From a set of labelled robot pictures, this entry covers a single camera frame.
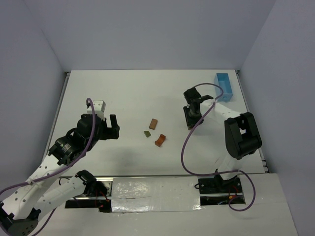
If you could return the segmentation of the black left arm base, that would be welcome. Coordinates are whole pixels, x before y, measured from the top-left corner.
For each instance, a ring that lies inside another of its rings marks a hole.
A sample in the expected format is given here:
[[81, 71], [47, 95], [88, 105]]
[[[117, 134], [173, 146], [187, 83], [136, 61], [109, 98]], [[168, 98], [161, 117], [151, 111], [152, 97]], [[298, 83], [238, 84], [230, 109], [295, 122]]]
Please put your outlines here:
[[66, 209], [97, 209], [99, 212], [111, 213], [113, 179], [100, 178], [96, 179], [87, 192], [75, 196], [65, 203]]

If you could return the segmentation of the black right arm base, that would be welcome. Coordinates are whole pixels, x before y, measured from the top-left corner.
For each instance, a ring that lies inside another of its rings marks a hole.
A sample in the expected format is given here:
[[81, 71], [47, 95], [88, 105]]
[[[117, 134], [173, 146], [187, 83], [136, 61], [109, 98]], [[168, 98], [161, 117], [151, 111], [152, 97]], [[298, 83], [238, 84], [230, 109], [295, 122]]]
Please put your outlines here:
[[239, 177], [223, 180], [221, 176], [199, 178], [194, 188], [199, 191], [202, 206], [245, 204]]

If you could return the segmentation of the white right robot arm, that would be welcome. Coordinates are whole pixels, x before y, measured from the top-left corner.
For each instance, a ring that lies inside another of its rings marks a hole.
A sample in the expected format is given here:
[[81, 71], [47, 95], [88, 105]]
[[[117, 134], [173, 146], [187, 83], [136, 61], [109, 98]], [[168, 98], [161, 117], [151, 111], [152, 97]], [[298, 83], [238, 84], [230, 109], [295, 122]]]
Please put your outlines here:
[[211, 180], [198, 184], [201, 193], [225, 191], [235, 186], [245, 157], [254, 154], [262, 146], [254, 115], [250, 112], [240, 113], [220, 104], [219, 99], [223, 98], [224, 89], [220, 86], [216, 86], [216, 89], [219, 91], [216, 97], [202, 96], [196, 87], [184, 92], [187, 105], [183, 110], [189, 136], [204, 122], [207, 115], [224, 127], [227, 154], [214, 173], [207, 175]]

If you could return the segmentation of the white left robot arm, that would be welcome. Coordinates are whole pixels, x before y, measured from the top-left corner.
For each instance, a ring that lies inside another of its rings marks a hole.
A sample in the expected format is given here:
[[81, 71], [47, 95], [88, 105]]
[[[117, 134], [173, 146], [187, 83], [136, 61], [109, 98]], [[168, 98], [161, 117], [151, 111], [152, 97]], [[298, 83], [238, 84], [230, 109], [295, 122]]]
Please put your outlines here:
[[87, 170], [81, 170], [64, 184], [49, 188], [80, 156], [90, 151], [99, 140], [117, 139], [120, 127], [115, 115], [106, 119], [90, 114], [81, 115], [75, 128], [58, 138], [48, 154], [26, 181], [0, 203], [0, 226], [9, 236], [27, 236], [39, 221], [70, 198], [79, 195], [105, 197], [108, 192], [101, 181]]

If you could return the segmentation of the orange wood arch block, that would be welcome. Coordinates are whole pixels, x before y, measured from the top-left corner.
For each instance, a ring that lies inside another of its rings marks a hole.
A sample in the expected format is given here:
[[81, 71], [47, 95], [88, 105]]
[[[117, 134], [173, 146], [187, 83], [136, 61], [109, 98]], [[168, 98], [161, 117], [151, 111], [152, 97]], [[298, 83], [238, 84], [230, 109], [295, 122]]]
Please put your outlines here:
[[155, 141], [155, 145], [158, 147], [161, 147], [161, 145], [164, 143], [166, 140], [166, 136], [163, 134], [160, 134], [159, 138]]

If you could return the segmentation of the light wood rectangular block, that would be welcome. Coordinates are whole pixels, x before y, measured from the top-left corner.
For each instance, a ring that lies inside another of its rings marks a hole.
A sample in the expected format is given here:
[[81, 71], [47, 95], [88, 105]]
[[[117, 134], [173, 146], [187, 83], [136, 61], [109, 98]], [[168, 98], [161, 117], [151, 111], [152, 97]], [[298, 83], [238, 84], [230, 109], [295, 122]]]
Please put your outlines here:
[[156, 126], [157, 126], [158, 120], [153, 118], [150, 122], [149, 128], [152, 130], [155, 130]]

